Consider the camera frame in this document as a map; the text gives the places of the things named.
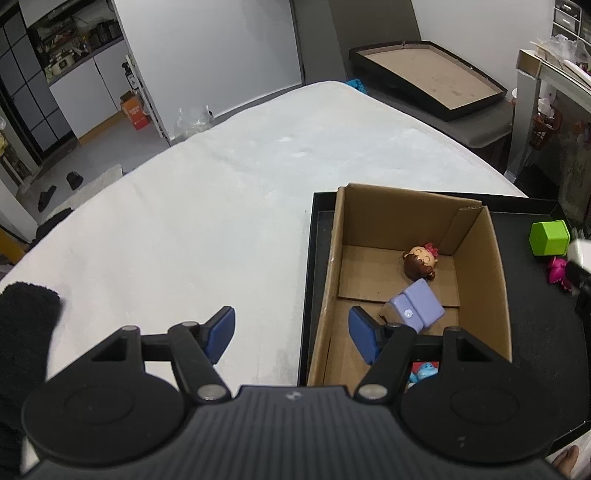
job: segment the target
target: open cardboard box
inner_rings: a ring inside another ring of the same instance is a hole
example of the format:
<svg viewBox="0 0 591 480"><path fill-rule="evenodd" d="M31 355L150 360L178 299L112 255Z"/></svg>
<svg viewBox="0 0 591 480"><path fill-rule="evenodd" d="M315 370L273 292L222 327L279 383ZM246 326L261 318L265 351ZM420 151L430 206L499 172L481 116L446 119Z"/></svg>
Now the open cardboard box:
<svg viewBox="0 0 591 480"><path fill-rule="evenodd" d="M466 329L511 360L511 327L501 255L482 202L432 193L350 184L337 193L329 266L308 385L347 385L368 370L348 330L361 305L378 312L412 282L402 254L432 242L439 248L429 283L445 315L423 333Z"/></svg>

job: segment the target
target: human hand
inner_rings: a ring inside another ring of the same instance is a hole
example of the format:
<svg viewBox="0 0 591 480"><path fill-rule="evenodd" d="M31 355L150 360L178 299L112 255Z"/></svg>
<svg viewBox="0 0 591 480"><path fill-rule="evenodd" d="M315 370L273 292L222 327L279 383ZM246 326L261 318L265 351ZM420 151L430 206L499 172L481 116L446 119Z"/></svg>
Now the human hand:
<svg viewBox="0 0 591 480"><path fill-rule="evenodd" d="M570 473L577 462L577 458L579 458L579 447L573 445L558 455L552 465L566 478L570 478Z"/></svg>

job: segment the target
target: white cabinet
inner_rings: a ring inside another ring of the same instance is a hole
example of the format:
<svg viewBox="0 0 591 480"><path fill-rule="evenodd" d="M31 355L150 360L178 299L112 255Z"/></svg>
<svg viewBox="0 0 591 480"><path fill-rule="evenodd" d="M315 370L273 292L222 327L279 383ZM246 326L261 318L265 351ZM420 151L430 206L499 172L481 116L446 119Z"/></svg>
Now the white cabinet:
<svg viewBox="0 0 591 480"><path fill-rule="evenodd" d="M64 0L18 0L27 28L62 3Z"/></svg>
<svg viewBox="0 0 591 480"><path fill-rule="evenodd" d="M131 90L125 77L125 70L121 67L127 54L127 45L124 41L120 41L94 57L117 110L121 110L121 96Z"/></svg>
<svg viewBox="0 0 591 480"><path fill-rule="evenodd" d="M76 66L49 89L78 138L117 113L93 59Z"/></svg>

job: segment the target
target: doll with brown hair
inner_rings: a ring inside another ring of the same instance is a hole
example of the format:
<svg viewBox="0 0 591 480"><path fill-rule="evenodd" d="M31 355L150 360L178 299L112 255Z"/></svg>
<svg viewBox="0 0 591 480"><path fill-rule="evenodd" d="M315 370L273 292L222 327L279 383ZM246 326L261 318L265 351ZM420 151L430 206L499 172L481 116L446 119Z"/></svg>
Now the doll with brown hair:
<svg viewBox="0 0 591 480"><path fill-rule="evenodd" d="M433 244L427 244L423 247L412 247L408 252L404 252L404 273L413 281L419 278L433 280L435 278L435 265L439 252Z"/></svg>

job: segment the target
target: red basket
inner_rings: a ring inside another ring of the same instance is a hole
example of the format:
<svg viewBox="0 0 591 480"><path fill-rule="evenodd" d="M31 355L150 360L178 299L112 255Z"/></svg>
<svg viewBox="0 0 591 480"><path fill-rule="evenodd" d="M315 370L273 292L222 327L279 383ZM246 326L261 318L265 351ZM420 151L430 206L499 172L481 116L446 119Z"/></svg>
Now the red basket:
<svg viewBox="0 0 591 480"><path fill-rule="evenodd" d="M536 150L542 150L562 125L562 113L554 109L554 123L552 126L544 122L544 117L539 113L534 116L534 129L531 133L530 145Z"/></svg>

